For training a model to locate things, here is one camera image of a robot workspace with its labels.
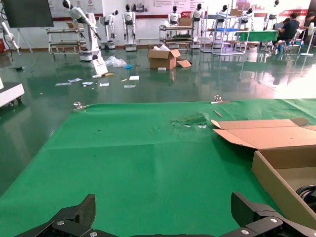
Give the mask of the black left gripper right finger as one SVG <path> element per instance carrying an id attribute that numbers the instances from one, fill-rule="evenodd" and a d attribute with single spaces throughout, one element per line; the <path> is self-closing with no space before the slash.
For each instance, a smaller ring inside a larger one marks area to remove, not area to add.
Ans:
<path id="1" fill-rule="evenodd" d="M 240 192 L 231 194 L 231 215 L 238 229 L 224 237 L 314 237 L 316 231 L 283 217 L 272 207 L 249 201 Z"/>

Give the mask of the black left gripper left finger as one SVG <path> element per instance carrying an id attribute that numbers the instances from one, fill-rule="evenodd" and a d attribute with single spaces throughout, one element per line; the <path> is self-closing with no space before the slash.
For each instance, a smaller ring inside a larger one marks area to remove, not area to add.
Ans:
<path id="1" fill-rule="evenodd" d="M 88 194 L 74 206 L 60 209 L 49 221 L 18 234 L 19 237 L 107 237 L 109 234 L 95 230 L 96 199 Z"/>

